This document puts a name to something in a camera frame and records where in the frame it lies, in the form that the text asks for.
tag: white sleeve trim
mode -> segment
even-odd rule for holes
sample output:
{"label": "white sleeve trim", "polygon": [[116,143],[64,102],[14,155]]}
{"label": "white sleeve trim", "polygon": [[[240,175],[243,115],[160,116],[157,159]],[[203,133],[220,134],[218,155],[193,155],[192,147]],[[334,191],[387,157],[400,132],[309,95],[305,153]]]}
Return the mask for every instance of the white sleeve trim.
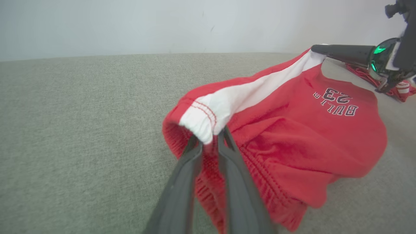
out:
{"label": "white sleeve trim", "polygon": [[324,55],[309,50],[281,71],[201,96],[185,111],[179,125],[193,132],[204,144],[210,144],[213,136],[220,133],[233,114],[258,104],[288,80],[321,64],[324,58]]}

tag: gray fabric surface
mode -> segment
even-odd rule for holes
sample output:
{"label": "gray fabric surface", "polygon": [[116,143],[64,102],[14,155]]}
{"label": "gray fabric surface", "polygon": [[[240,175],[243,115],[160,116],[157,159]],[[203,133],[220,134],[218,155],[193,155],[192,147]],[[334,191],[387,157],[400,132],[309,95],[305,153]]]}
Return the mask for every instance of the gray fabric surface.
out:
{"label": "gray fabric surface", "polygon": [[[295,55],[178,54],[0,63],[0,233],[141,233],[176,160],[161,133],[188,90]],[[333,61],[324,74],[373,90]],[[414,233],[416,97],[376,94],[389,145],[328,188],[296,233]],[[216,229],[195,207],[194,233]],[[282,227],[281,233],[288,233]]]}

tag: wrinkled fabric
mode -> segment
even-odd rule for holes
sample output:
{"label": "wrinkled fabric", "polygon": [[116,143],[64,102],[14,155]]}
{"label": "wrinkled fabric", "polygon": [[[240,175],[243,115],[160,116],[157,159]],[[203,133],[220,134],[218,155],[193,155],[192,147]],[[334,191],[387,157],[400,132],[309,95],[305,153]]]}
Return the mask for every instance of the wrinkled fabric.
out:
{"label": "wrinkled fabric", "polygon": [[363,177],[382,156],[386,129],[374,93],[321,72],[324,57],[307,50],[251,77],[189,91],[163,122],[180,157],[189,137],[204,142],[195,193],[225,233],[225,183],[217,135],[228,125],[275,223],[295,231],[307,207],[319,208],[329,183]]}

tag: red fabric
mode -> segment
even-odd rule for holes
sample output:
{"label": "red fabric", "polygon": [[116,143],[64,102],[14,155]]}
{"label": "red fabric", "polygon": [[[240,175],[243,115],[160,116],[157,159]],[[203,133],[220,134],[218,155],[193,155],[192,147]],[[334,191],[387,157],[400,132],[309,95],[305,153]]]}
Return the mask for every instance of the red fabric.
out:
{"label": "red fabric", "polygon": [[[380,85],[380,81],[373,79],[368,71],[365,68],[354,66],[352,64],[346,64],[347,69],[357,75],[358,77],[366,80],[368,83],[372,84],[374,87],[378,87]],[[409,89],[406,89],[406,92],[399,92],[399,90],[403,90],[405,88],[402,88],[401,86],[406,86]],[[412,96],[416,93],[416,88],[412,87],[406,80],[403,82],[400,82],[397,87],[391,89],[386,93],[386,95],[394,97],[401,102],[405,102],[407,100],[407,97]]]}
{"label": "red fabric", "polygon": [[[187,93],[163,122],[171,151],[180,157],[192,134],[178,124],[196,98],[281,71],[304,54],[251,77],[208,84]],[[319,208],[325,203],[329,183],[367,174],[387,144],[374,94],[326,78],[321,65],[234,114],[228,126],[272,220],[290,231],[298,228],[308,206]],[[218,231],[225,233],[225,188],[218,170],[216,136],[204,146],[203,157],[195,193]]]}

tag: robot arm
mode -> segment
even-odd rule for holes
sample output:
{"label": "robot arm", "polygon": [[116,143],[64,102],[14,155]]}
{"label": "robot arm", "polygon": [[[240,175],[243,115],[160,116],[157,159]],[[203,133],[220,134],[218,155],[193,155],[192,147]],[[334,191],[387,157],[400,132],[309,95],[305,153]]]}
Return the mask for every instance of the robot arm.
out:
{"label": "robot arm", "polygon": [[416,78],[416,0],[396,0],[385,6],[388,18],[402,14],[407,27],[401,37],[371,45],[313,45],[311,50],[369,70],[380,80],[376,92],[385,93],[406,79]]}

